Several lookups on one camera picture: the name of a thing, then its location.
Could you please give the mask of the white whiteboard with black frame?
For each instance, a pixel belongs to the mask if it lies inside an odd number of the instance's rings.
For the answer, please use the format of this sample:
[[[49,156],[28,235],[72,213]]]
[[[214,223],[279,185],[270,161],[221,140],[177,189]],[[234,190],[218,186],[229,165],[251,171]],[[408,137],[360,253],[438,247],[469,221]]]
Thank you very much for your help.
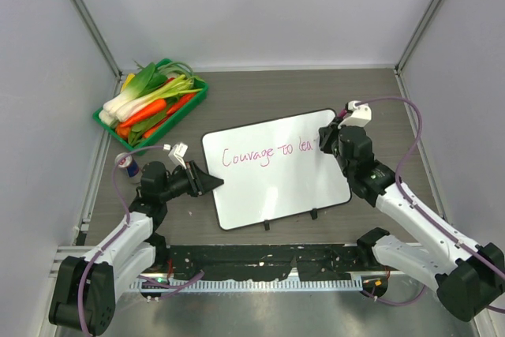
[[[223,129],[202,136],[219,226],[233,230],[348,203],[336,159],[319,149],[332,109]]]

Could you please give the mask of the white marker with pink cap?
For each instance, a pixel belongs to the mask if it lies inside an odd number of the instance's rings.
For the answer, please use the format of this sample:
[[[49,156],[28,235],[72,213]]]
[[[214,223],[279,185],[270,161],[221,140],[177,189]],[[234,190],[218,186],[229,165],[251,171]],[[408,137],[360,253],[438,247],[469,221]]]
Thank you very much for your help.
[[[336,115],[336,117],[335,117],[335,119],[334,119],[334,122],[335,122],[337,125],[339,125],[339,124],[340,124],[340,123],[344,120],[345,116],[347,116],[347,114],[348,114],[348,110],[347,110],[346,108],[344,108],[342,111],[340,111],[340,112]]]

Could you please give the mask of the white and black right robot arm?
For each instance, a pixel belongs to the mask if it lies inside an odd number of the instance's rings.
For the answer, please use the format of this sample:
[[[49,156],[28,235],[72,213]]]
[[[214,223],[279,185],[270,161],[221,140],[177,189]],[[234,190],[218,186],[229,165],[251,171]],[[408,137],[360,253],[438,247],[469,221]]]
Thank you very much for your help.
[[[357,240],[356,258],[367,270],[394,268],[436,293],[445,309],[472,320],[504,294],[504,254],[458,232],[424,203],[388,166],[377,160],[372,140],[340,118],[319,130],[319,147],[333,155],[352,193],[400,224],[419,243],[415,248],[376,227]]]

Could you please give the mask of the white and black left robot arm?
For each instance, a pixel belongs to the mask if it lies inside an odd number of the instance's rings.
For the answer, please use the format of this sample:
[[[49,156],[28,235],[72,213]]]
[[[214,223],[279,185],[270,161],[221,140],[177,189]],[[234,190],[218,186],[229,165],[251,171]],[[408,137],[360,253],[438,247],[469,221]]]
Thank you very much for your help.
[[[60,263],[49,322],[87,336],[102,335],[130,284],[146,269],[158,273],[167,266],[166,240],[156,231],[166,217],[168,201],[181,195],[203,196],[223,183],[193,161],[173,171],[159,161],[145,165],[123,220],[96,247]]]

